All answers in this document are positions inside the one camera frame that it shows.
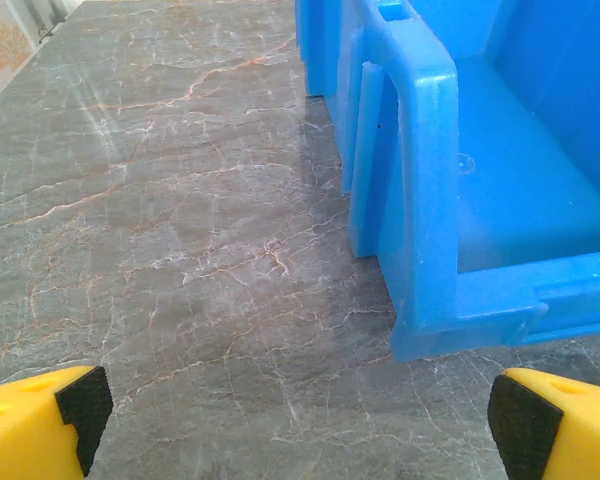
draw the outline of gray marble surface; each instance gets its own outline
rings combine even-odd
[[[92,479],[505,478],[493,378],[600,336],[396,364],[291,0],[85,3],[0,96],[0,382],[102,363]]]

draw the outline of plastic storage bin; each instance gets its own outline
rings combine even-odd
[[[600,332],[600,0],[296,0],[399,360]]]

